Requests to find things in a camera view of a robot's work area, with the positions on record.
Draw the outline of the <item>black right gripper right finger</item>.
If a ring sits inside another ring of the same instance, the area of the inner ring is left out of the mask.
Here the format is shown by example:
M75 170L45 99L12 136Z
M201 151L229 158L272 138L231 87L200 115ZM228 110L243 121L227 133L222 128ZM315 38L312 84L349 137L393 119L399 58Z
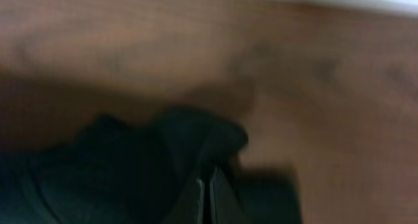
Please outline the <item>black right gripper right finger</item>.
M210 209L213 224L250 224L225 173L215 168L210 178Z

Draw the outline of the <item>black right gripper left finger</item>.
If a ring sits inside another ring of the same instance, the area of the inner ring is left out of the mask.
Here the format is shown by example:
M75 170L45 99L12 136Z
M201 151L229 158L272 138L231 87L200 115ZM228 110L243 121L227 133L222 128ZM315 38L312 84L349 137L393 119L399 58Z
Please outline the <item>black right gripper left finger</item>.
M204 182L192 176L180 196L161 224L203 224Z

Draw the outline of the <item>black t-shirt with logo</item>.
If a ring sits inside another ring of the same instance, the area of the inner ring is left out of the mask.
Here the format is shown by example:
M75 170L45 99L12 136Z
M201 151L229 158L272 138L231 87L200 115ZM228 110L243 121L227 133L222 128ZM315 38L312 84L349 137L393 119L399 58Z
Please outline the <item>black t-shirt with logo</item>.
M239 124L192 108L144 125L102 116L70 144L1 156L1 222L161 223L195 176L205 184L203 223L212 223L210 178L220 168L251 223L301 223L291 180L234 175L229 161L247 142Z

